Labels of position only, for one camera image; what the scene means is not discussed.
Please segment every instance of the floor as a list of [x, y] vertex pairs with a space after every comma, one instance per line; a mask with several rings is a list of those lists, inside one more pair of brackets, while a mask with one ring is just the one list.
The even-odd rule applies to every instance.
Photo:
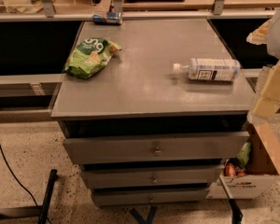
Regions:
[[[280, 114], [270, 120], [280, 141]], [[49, 220], [52, 224], [118, 223], [137, 224], [131, 215], [135, 209], [144, 220], [150, 206], [98, 208], [63, 149], [63, 133], [48, 111], [0, 113], [0, 141], [12, 170], [42, 204], [49, 171], [58, 170]], [[280, 224], [280, 179], [257, 199], [237, 201], [244, 213], [244, 224]], [[28, 194], [16, 183], [0, 153], [0, 208], [34, 205]], [[205, 200], [193, 203], [156, 205], [154, 224], [161, 223], [231, 223], [227, 200]], [[0, 224], [37, 223], [36, 217], [1, 220]]]

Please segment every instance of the metal stand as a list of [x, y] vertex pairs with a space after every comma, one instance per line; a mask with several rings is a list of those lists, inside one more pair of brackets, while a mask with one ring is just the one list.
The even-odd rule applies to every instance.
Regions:
[[55, 7], [53, 5], [53, 1], [52, 0], [41, 0], [41, 1], [43, 3], [44, 12], [47, 18], [53, 18], [56, 13]]
[[225, 0], [215, 0], [213, 6], [212, 6], [212, 12], [214, 15], [221, 15], [223, 8], [224, 8], [224, 2]]
[[57, 170], [52, 169], [49, 174], [49, 181], [42, 205], [0, 209], [0, 220], [24, 217], [39, 217], [37, 224], [45, 224], [47, 220], [50, 199], [57, 177]]
[[222, 187], [228, 197], [230, 206], [231, 206], [231, 210], [232, 210], [232, 224], [241, 224], [242, 223], [242, 219], [243, 219], [243, 213], [241, 212], [241, 209], [239, 208], [239, 206], [237, 205], [236, 201], [233, 199], [232, 194], [229, 190], [229, 188], [227, 187], [224, 177], [222, 175], [219, 176], [219, 180], [222, 184]]

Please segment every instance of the plastic bottle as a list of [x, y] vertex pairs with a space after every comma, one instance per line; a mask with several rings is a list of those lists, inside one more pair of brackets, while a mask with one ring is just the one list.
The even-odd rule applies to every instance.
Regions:
[[184, 73], [192, 80], [233, 81], [238, 77], [240, 69], [240, 63], [233, 59], [192, 58], [189, 65], [174, 64], [174, 74]]

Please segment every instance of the drawer front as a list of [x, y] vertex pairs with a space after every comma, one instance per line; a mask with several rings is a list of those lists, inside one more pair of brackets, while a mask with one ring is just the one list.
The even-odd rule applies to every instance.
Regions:
[[248, 132], [65, 139], [73, 164], [235, 157]]
[[126, 204], [154, 204], [201, 201], [206, 198], [208, 189], [161, 190], [146, 192], [119, 192], [92, 194], [93, 202], [98, 206]]
[[81, 172], [88, 189], [162, 186], [216, 182], [223, 165], [175, 168], [147, 168], [146, 170], [120, 170], [116, 172]]

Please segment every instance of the chip bag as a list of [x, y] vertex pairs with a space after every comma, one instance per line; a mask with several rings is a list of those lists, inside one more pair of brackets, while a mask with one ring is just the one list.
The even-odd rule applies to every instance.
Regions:
[[121, 46], [102, 38], [90, 37], [73, 50], [65, 64], [65, 72], [79, 78], [89, 78], [102, 70]]
[[252, 149], [252, 142], [247, 141], [247, 142], [245, 142], [242, 149], [238, 153], [237, 160], [238, 160], [238, 162], [240, 162], [242, 167], [245, 167], [248, 164], [251, 149]]

